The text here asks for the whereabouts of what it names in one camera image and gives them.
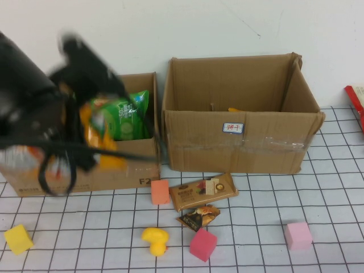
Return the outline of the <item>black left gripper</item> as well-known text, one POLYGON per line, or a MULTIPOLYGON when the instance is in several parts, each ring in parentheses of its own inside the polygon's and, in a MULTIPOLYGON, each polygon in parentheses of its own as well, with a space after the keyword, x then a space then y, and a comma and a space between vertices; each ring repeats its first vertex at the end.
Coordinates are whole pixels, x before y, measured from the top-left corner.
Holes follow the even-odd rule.
POLYGON ((62 35, 59 50, 66 63, 50 74, 53 83, 68 86, 78 100, 91 100, 101 93, 113 98, 128 98, 123 81, 80 36, 72 33, 62 35))

